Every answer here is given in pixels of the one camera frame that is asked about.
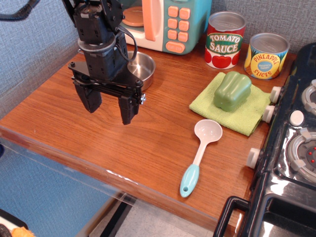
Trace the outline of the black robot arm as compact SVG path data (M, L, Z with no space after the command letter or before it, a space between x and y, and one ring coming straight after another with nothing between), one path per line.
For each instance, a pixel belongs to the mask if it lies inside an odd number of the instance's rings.
M143 82L129 69L138 48L128 57L126 36L121 26L123 5L117 0L65 0L68 15L77 29L78 45L84 62L71 62L73 84L84 107L95 112L102 103L101 94L118 98L122 123L130 124L145 101Z

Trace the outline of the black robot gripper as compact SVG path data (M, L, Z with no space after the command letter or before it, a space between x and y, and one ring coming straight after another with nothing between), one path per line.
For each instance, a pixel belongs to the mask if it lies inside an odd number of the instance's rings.
M85 109L94 113L102 103L101 93L106 93L118 98L122 123L130 124L146 100L143 82L127 67L135 59L137 48L129 58L124 32L110 33L102 42L78 39L78 45L85 61L71 62L68 67Z

